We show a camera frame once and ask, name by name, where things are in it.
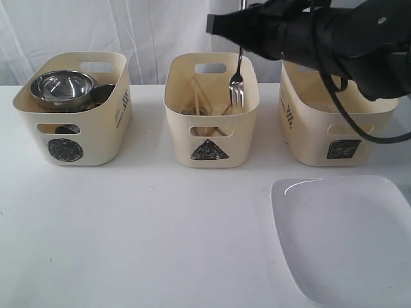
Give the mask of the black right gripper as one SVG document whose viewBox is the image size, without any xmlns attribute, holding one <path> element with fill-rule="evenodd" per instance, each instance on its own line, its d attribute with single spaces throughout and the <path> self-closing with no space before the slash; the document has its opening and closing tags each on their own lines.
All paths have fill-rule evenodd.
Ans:
<svg viewBox="0 0 411 308">
<path fill-rule="evenodd" d="M 266 1 L 227 14 L 208 14 L 205 32 L 223 37 L 267 60 L 287 60 L 312 69 L 331 68 L 331 52 L 312 35 L 310 1 Z"/>
</svg>

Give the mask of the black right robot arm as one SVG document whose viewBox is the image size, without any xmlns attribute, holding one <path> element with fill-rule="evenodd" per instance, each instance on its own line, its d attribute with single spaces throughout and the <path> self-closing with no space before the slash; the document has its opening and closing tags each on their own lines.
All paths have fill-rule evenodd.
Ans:
<svg viewBox="0 0 411 308">
<path fill-rule="evenodd" d="M 410 2 L 266 1 L 207 16 L 206 32 L 267 60 L 356 83 L 368 100 L 410 94 Z"/>
</svg>

